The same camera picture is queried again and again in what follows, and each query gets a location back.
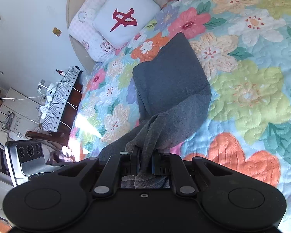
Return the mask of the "dark grey garment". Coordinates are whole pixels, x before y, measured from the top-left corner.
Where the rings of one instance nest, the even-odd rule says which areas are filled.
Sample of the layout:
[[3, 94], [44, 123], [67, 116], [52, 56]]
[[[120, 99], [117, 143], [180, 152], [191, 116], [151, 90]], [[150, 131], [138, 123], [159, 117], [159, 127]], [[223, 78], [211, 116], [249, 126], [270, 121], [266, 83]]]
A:
[[98, 158], [142, 150], [139, 173], [124, 176], [121, 188], [167, 187], [166, 177], [147, 173], [152, 153], [168, 153], [192, 136], [207, 118], [211, 88], [189, 41], [176, 34], [158, 55], [133, 68], [140, 113], [139, 125], [104, 147]]

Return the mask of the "dark wood nightstand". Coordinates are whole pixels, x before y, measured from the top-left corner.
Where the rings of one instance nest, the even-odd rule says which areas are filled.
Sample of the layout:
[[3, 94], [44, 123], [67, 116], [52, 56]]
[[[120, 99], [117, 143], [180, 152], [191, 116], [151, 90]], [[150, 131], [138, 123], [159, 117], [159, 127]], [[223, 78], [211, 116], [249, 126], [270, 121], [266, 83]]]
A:
[[[76, 83], [76, 88], [82, 91], [82, 84], [80, 82], [81, 74], [82, 72], [79, 74], [78, 82]], [[76, 104], [78, 107], [81, 101], [81, 97], [82, 95], [72, 93], [68, 100], [71, 103]], [[58, 144], [66, 146], [68, 145], [69, 136], [72, 131], [72, 125], [76, 118], [77, 111], [78, 110], [73, 110], [71, 107], [68, 106], [66, 106], [64, 109], [61, 121], [63, 123], [70, 125], [71, 126], [70, 128], [64, 126], [63, 124], [60, 124], [57, 131], [50, 132], [44, 131], [42, 129], [42, 125], [40, 125], [40, 131], [27, 131], [26, 136], [28, 138], [47, 140], [50, 142], [56, 142]]]

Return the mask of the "black white patterned runner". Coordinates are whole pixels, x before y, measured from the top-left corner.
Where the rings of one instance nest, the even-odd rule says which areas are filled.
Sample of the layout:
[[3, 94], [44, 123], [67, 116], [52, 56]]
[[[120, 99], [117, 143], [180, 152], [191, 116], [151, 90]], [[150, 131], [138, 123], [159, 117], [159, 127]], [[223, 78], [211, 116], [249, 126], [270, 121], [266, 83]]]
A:
[[72, 93], [82, 95], [82, 91], [76, 88], [79, 74], [82, 72], [77, 66], [71, 66], [67, 71], [60, 71], [61, 79], [56, 83], [50, 83], [48, 86], [41, 83], [46, 88], [42, 95], [44, 104], [39, 107], [41, 113], [41, 125], [44, 131], [57, 131], [60, 124], [70, 128], [71, 126], [63, 123], [61, 118], [66, 106], [77, 110], [76, 104], [71, 103], [68, 98]]

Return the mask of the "pink white patterned pillow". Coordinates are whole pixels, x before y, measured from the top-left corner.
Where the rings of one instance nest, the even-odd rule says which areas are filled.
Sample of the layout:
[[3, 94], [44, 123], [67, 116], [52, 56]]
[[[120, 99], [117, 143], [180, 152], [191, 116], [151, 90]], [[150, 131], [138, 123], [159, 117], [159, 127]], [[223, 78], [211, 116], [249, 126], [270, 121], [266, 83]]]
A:
[[94, 28], [93, 21], [106, 0], [69, 0], [69, 35], [78, 41], [90, 59], [100, 63], [115, 53], [114, 47]]

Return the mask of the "floral quilted bedspread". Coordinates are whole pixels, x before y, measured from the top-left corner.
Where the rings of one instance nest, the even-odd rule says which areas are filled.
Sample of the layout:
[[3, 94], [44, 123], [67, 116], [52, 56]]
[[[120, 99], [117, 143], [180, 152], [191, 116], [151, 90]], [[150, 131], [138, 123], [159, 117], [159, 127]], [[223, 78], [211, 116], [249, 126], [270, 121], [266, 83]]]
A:
[[203, 156], [277, 187], [291, 232], [291, 0], [170, 2], [115, 57], [87, 78], [68, 146], [97, 156], [139, 124], [133, 68], [177, 33], [190, 42], [211, 85], [207, 120], [172, 153]]

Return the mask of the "white pillow red character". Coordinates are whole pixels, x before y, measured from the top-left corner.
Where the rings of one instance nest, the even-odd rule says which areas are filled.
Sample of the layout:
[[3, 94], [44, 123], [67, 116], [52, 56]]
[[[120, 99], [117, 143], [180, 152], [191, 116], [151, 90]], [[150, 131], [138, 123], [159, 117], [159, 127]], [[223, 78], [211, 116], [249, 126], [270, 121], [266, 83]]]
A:
[[115, 49], [121, 49], [160, 12], [153, 0], [107, 0], [93, 26]]

